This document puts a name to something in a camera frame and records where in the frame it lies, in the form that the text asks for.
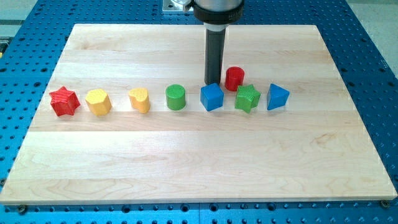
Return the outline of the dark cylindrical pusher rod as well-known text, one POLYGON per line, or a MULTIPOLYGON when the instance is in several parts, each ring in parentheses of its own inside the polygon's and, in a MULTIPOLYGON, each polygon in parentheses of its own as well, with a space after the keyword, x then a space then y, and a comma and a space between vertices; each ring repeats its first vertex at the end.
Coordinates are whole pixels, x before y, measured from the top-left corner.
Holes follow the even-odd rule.
POLYGON ((220 84, 227 24, 205 23, 205 84, 220 84))

